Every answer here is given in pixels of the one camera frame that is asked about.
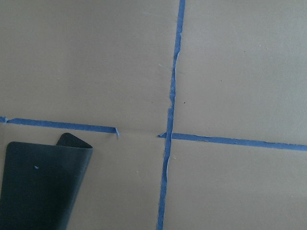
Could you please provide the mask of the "black mouse pad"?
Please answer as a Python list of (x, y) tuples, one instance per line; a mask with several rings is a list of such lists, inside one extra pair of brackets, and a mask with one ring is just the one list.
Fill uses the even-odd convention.
[(93, 147), (70, 133), (56, 145), (10, 142), (0, 196), (2, 230), (65, 230)]

